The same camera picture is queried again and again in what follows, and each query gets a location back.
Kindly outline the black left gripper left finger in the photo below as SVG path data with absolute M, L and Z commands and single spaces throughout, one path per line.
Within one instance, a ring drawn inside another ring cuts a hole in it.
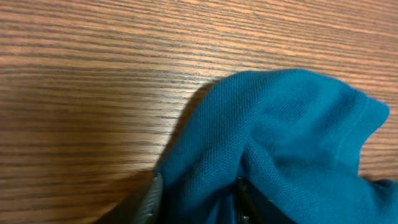
M 94 224 L 156 224 L 162 204 L 164 180 L 155 173 L 145 190 L 133 193 Z

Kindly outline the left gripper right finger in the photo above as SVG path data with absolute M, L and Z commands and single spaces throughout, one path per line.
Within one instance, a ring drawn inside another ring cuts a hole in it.
M 238 223 L 294 224 L 294 215 L 282 206 L 290 193 L 284 180 L 261 177 L 235 177 L 234 199 Z

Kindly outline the blue polo shirt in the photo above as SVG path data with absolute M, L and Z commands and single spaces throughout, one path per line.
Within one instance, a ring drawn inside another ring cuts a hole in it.
M 216 84 L 158 171 L 162 223 L 235 223 L 235 177 L 290 184 L 296 223 L 396 223 L 397 183 L 358 175 L 384 103 L 307 70 L 242 72 Z

